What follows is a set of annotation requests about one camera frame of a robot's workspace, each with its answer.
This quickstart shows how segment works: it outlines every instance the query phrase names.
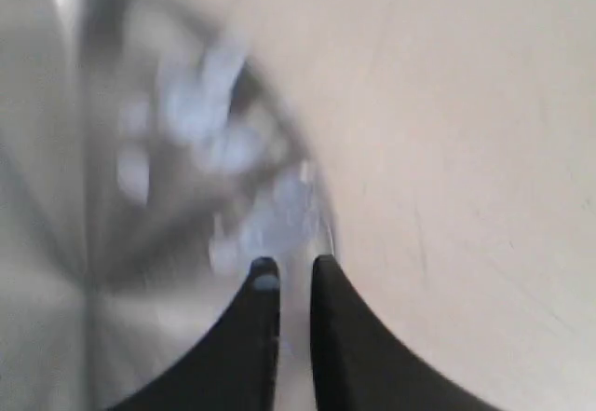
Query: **white floor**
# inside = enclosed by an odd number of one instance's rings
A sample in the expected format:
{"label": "white floor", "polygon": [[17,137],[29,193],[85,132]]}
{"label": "white floor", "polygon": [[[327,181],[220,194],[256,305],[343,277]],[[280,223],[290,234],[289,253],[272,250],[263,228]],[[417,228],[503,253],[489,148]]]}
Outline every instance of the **white floor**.
{"label": "white floor", "polygon": [[247,35],[379,317],[505,410],[596,409],[596,0],[193,0]]}

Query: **floor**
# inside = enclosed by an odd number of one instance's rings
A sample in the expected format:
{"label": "floor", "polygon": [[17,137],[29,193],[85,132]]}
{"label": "floor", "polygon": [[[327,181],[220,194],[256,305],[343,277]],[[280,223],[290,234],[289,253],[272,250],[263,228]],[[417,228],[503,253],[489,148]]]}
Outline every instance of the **floor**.
{"label": "floor", "polygon": [[384,323],[505,410],[596,406],[596,0],[191,0],[318,153]]}

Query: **metal surface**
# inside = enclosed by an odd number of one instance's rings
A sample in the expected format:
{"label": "metal surface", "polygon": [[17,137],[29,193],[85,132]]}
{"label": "metal surface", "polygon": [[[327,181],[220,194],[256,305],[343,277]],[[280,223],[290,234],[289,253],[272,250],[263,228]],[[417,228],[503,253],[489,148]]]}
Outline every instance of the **metal surface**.
{"label": "metal surface", "polygon": [[[307,353],[329,210],[261,78],[222,75],[239,48],[173,0],[1,1],[0,409],[118,403],[205,335],[259,255],[281,264],[283,347]],[[229,115],[195,95],[212,73]],[[172,122],[200,102],[223,120]]]}

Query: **white surface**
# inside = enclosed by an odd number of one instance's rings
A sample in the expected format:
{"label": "white surface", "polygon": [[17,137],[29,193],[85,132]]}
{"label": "white surface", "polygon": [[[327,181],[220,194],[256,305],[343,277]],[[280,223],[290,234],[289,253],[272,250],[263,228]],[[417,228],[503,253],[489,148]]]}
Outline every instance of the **white surface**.
{"label": "white surface", "polygon": [[596,409],[596,0],[194,1],[300,112],[386,325],[506,410]]}

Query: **metal bowl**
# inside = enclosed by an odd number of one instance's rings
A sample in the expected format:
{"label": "metal bowl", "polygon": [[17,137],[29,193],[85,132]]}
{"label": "metal bowl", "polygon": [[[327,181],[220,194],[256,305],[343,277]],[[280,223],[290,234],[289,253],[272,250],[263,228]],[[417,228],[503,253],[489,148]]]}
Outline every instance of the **metal bowl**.
{"label": "metal bowl", "polygon": [[[0,409],[119,403],[209,331],[262,255],[308,369],[330,208],[253,65],[226,78],[238,43],[176,0],[0,3]],[[229,99],[199,111],[193,84],[214,75]],[[207,116],[172,122],[188,109]]]}

